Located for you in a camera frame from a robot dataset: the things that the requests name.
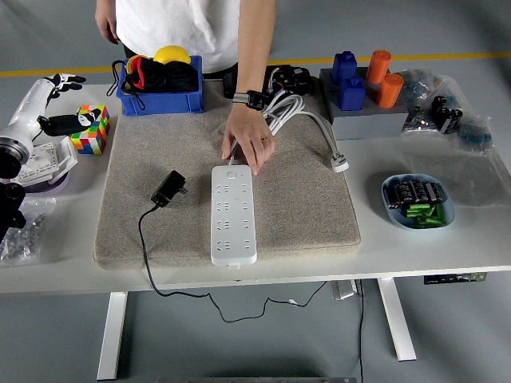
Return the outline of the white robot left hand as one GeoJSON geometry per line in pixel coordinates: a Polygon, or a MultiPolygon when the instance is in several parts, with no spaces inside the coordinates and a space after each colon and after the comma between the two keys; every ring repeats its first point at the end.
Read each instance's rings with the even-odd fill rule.
{"type": "Polygon", "coordinates": [[[48,136],[64,136],[86,130],[90,120],[77,114],[44,116],[51,100],[69,90],[81,89],[84,82],[84,77],[68,73],[57,73],[35,81],[10,123],[1,130],[1,150],[24,160],[30,156],[33,140],[39,132],[48,136]]]}

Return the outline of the person's left hand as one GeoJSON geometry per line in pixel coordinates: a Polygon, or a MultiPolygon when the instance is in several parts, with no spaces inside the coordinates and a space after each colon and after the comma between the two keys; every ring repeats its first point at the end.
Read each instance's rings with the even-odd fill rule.
{"type": "Polygon", "coordinates": [[[258,175],[275,151],[275,137],[262,113],[241,103],[232,104],[227,119],[222,144],[223,160],[231,155],[234,141],[241,147],[254,176],[258,175]]]}

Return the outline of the person's right hand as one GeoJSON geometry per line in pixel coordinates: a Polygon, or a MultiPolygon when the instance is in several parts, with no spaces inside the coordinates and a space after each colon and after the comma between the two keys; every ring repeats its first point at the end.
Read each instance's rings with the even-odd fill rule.
{"type": "Polygon", "coordinates": [[[95,20],[101,36],[108,42],[117,45],[117,16],[114,1],[97,1],[95,20]]]}

